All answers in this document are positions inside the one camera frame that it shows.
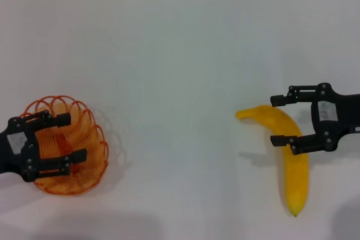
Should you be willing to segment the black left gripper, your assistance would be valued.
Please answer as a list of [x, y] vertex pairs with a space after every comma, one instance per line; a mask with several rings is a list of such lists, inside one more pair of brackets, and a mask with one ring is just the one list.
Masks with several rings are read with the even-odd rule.
[[35, 131], [70, 124], [70, 113], [53, 116], [48, 110], [10, 118], [1, 132], [1, 173], [18, 174], [25, 182], [35, 181], [38, 175], [69, 175], [73, 164], [86, 161], [87, 150], [40, 160]]

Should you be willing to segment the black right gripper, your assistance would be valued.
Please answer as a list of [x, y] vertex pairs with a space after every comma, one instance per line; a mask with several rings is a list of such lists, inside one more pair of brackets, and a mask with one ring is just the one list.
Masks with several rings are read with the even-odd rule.
[[337, 149], [342, 137], [359, 133], [359, 94], [338, 94], [329, 83], [291, 85], [286, 95], [271, 96], [270, 101], [273, 107], [312, 103], [310, 108], [315, 134], [270, 137], [273, 146], [289, 146], [293, 155], [332, 152]]

